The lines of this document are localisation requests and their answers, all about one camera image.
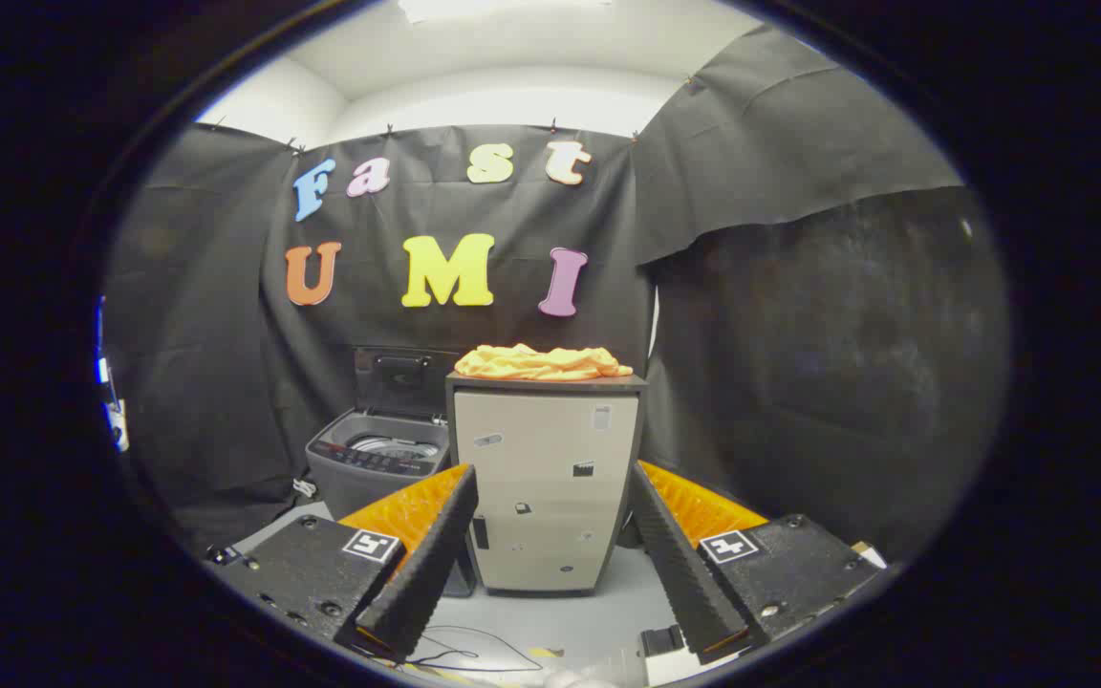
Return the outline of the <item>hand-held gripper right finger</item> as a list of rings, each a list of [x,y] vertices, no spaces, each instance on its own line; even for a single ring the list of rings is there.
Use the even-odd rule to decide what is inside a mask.
[[[765,517],[664,467],[635,462],[629,496],[682,640],[702,663],[804,630],[884,571],[873,548],[807,515]]]

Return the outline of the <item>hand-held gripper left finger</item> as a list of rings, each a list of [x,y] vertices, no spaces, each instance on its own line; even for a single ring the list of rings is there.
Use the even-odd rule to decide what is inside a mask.
[[[302,514],[252,546],[209,553],[220,582],[325,643],[405,660],[442,600],[478,505],[471,465],[348,517]]]

